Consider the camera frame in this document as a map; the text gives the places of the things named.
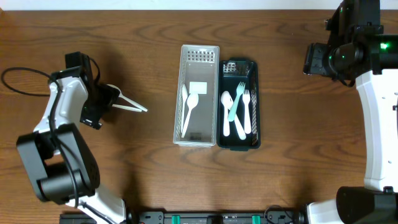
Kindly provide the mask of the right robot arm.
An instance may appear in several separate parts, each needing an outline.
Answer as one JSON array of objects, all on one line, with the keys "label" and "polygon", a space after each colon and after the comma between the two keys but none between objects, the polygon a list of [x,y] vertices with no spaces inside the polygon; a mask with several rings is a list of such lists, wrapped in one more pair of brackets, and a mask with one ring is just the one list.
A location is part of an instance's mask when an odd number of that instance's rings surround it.
[{"label": "right robot arm", "polygon": [[303,72],[355,86],[366,137],[362,187],[306,207],[308,223],[397,223],[397,36],[356,35],[307,49]]}]

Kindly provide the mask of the white spoon top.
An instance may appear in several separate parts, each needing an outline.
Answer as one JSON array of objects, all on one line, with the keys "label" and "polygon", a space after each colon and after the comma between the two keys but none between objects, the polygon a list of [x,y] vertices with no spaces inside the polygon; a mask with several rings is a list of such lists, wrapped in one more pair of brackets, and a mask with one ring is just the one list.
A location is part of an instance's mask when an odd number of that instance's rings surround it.
[{"label": "white spoon top", "polygon": [[119,92],[119,96],[118,96],[119,98],[122,98],[122,99],[126,100],[128,103],[133,105],[133,107],[139,108],[142,111],[147,112],[147,108],[143,107],[142,105],[140,105],[139,103],[133,101],[132,99],[124,96],[120,88],[118,88],[117,86],[112,85],[112,84],[108,84],[108,86],[110,86],[111,88],[117,89],[117,91]]}]

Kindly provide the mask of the white short plastic spoon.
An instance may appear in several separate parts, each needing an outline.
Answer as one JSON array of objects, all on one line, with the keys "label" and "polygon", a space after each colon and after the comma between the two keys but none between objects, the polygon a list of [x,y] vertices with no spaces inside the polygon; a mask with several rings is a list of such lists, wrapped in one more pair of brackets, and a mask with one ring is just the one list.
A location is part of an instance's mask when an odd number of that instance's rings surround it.
[{"label": "white short plastic spoon", "polygon": [[221,95],[221,103],[224,106],[224,118],[223,118],[223,135],[225,137],[230,135],[229,121],[228,121],[228,110],[230,106],[230,94],[228,91],[224,91]]}]

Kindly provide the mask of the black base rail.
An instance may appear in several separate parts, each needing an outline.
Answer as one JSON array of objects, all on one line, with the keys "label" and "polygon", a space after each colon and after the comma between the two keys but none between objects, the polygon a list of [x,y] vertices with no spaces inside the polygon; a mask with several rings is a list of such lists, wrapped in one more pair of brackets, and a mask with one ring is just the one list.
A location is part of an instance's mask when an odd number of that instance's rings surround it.
[{"label": "black base rail", "polygon": [[135,224],[306,224],[306,213],[271,206],[263,212],[166,212],[127,210],[122,223]]}]

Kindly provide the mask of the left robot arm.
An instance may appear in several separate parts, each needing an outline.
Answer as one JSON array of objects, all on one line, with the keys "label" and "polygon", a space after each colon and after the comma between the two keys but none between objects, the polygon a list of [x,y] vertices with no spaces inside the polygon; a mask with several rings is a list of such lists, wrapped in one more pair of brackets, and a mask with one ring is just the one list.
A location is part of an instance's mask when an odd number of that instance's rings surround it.
[{"label": "left robot arm", "polygon": [[126,223],[124,200],[101,185],[79,130],[91,83],[78,67],[51,74],[45,113],[32,133],[18,137],[17,150],[40,201],[75,207],[97,223]]}]

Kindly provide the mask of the mint green plastic fork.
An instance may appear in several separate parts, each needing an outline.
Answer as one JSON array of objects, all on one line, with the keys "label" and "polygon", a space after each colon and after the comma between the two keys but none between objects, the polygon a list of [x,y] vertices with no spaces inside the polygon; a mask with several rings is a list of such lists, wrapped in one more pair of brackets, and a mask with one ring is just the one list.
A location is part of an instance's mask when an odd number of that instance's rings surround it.
[{"label": "mint green plastic fork", "polygon": [[234,121],[234,117],[236,116],[236,110],[238,107],[239,99],[240,99],[240,96],[244,93],[245,87],[246,87],[246,84],[244,82],[240,82],[236,88],[236,97],[233,101],[233,105],[228,114],[229,122]]}]

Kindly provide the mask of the white spoon bottom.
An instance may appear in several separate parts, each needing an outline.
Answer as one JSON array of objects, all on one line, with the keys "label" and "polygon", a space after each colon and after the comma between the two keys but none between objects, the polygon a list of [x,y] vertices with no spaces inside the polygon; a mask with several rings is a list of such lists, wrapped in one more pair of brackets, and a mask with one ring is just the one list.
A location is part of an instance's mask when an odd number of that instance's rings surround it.
[{"label": "white spoon bottom", "polygon": [[185,84],[183,84],[183,86],[182,86],[182,114],[181,114],[181,120],[180,120],[181,121],[181,123],[180,123],[181,132],[183,132],[184,117],[185,117],[185,103],[186,103],[187,98],[188,98],[188,91],[187,91]]}]

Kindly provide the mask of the dark green plastic basket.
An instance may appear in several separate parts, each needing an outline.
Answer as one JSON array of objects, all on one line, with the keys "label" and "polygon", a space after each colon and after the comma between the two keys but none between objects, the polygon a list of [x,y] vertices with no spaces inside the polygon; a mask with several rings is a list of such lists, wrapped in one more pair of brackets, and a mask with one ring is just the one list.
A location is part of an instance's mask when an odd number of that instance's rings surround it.
[{"label": "dark green plastic basket", "polygon": [[[259,82],[257,63],[247,58],[230,58],[219,63],[218,72],[218,109],[217,109],[217,144],[219,147],[232,151],[248,151],[257,149],[261,145],[261,117],[259,106]],[[240,140],[234,123],[229,124],[230,135],[223,135],[224,106],[221,103],[221,95],[228,91],[232,98],[236,96],[236,87],[240,82],[246,84],[249,90],[249,117],[251,121],[251,133],[245,140]]]}]

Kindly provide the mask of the white plastic fork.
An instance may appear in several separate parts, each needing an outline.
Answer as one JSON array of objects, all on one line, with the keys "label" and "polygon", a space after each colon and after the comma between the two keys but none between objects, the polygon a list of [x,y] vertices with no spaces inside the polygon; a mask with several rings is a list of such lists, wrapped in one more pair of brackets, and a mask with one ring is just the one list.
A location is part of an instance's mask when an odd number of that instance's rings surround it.
[{"label": "white plastic fork", "polygon": [[[232,97],[229,96],[228,97],[228,110],[230,110],[232,108],[232,105],[233,105],[233,100],[232,100]],[[240,123],[240,120],[239,120],[237,115],[235,115],[235,117],[234,117],[234,123],[235,123],[235,127],[236,127],[236,130],[237,130],[237,133],[238,133],[238,136],[239,136],[240,140],[245,140],[246,139],[246,133],[244,132],[244,129],[243,129],[243,127],[242,127],[242,125]]]}]

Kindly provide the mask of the clear plastic basket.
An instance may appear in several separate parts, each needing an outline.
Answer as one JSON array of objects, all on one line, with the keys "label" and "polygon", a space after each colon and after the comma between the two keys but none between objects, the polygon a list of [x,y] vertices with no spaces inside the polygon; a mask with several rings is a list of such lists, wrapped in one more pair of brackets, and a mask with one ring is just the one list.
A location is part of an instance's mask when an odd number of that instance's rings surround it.
[{"label": "clear plastic basket", "polygon": [[211,147],[216,143],[220,48],[183,45],[180,54],[174,144]]}]

